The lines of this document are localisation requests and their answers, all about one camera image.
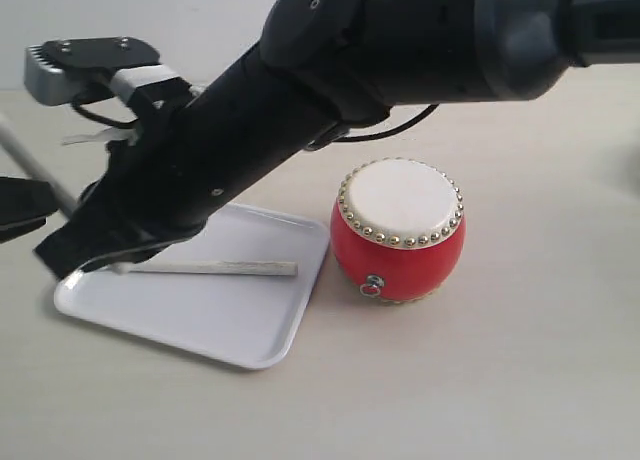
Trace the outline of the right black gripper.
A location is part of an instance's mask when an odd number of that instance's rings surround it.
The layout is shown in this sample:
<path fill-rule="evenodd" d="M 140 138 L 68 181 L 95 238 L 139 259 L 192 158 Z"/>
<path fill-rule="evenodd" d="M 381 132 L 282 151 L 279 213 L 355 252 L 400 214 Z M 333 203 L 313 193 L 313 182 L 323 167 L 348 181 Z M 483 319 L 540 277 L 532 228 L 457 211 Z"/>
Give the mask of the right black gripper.
<path fill-rule="evenodd" d="M 320 135 L 320 99 L 298 87 L 209 87 L 170 121 L 113 154 L 71 219 L 34 254 L 58 280 L 139 264 Z"/>

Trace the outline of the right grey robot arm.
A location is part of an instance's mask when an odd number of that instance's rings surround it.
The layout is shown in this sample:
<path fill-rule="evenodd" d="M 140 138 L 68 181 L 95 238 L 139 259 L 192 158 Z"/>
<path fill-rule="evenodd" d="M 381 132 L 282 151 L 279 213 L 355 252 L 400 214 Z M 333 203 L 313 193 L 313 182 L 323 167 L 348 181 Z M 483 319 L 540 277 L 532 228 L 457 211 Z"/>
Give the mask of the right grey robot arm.
<path fill-rule="evenodd" d="M 526 101 L 570 68 L 638 59 L 639 0 L 277 0 L 240 60 L 135 144 L 110 146 L 74 265 L 189 239 L 291 156 L 396 106 Z"/>

